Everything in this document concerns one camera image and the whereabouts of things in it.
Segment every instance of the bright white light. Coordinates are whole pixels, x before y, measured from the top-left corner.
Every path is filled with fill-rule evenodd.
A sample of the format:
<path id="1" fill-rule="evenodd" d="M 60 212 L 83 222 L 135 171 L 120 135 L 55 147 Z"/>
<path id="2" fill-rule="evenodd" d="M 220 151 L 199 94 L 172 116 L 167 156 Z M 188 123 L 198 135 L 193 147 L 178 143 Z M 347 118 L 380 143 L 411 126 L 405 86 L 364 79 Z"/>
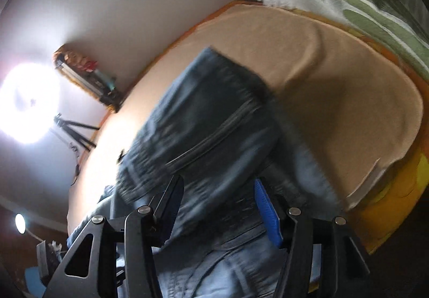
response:
<path id="1" fill-rule="evenodd" d="M 16 215 L 15 224 L 21 234 L 25 233 L 25 219 L 21 214 Z"/>
<path id="2" fill-rule="evenodd" d="M 22 63 L 0 89 L 0 129 L 22 143 L 38 141 L 58 113 L 59 84 L 51 67 Z"/>

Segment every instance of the metal screw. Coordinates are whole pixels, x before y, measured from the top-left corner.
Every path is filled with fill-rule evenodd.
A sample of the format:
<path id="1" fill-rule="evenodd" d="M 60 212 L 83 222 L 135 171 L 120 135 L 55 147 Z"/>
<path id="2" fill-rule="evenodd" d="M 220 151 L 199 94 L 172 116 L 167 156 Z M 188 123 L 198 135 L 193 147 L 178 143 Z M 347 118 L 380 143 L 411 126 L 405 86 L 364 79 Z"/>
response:
<path id="1" fill-rule="evenodd" d="M 98 215 L 96 215 L 96 216 L 92 217 L 91 221 L 92 221 L 94 224 L 101 224 L 101 223 L 103 223 L 103 222 L 104 222 L 104 217 L 103 217 L 103 216 L 100 216 L 100 215 L 98 214 Z"/>
<path id="2" fill-rule="evenodd" d="M 150 213 L 151 211 L 152 211 L 151 207 L 150 207 L 150 206 L 147 206 L 147 205 L 145 205 L 145 206 L 140 206 L 140 207 L 137 209 L 137 212 L 138 212 L 139 214 L 148 214 L 148 213 Z"/>
<path id="3" fill-rule="evenodd" d="M 301 214 L 301 210 L 297 207 L 291 207 L 289 209 L 289 214 L 292 216 L 299 216 Z"/>
<path id="4" fill-rule="evenodd" d="M 345 218 L 338 216 L 335 217 L 335 223 L 337 223 L 338 225 L 345 225 L 347 221 L 345 220 Z"/>

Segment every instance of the white wall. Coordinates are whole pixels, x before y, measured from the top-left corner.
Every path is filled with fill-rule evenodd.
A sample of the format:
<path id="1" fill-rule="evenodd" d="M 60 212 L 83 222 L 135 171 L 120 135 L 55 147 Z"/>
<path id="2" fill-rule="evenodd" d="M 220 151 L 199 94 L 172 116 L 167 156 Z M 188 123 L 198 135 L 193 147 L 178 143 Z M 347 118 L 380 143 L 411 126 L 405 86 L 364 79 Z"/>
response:
<path id="1" fill-rule="evenodd" d="M 17 63 L 49 64 L 71 43 L 126 89 L 168 44 L 230 1 L 12 0 L 0 19 L 0 82 Z M 97 124 L 105 113 L 63 78 L 60 102 L 66 119 Z M 7 200 L 65 223 L 73 171 L 72 152 L 52 133 L 32 145 L 0 133 L 0 195 Z"/>

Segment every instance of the beige cloth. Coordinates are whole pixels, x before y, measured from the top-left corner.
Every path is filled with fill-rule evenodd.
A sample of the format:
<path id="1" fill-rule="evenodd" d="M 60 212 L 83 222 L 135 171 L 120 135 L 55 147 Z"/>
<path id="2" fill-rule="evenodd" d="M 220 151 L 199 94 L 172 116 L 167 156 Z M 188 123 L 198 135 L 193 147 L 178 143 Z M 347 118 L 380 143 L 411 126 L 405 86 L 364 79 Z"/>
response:
<path id="1" fill-rule="evenodd" d="M 120 151 L 129 148 L 171 82 L 207 46 L 264 79 L 349 206 L 368 191 L 365 180 L 371 187 L 405 155 L 419 130 L 419 92 L 365 43 L 285 10 L 236 5 L 170 49 L 138 82 L 120 112 L 108 118 L 70 191 L 69 232 L 95 206 L 102 188 L 115 183 Z"/>

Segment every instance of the blue gripper pad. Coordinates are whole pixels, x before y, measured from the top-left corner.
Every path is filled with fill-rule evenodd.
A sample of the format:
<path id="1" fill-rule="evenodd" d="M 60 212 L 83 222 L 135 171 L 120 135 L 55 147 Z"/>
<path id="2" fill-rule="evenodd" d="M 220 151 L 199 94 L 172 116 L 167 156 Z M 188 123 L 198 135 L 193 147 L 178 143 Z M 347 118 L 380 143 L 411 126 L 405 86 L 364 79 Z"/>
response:
<path id="1" fill-rule="evenodd" d="M 268 238 L 277 248 L 280 248 L 283 243 L 280 219 L 259 178 L 255 179 L 255 201 L 267 229 Z"/>

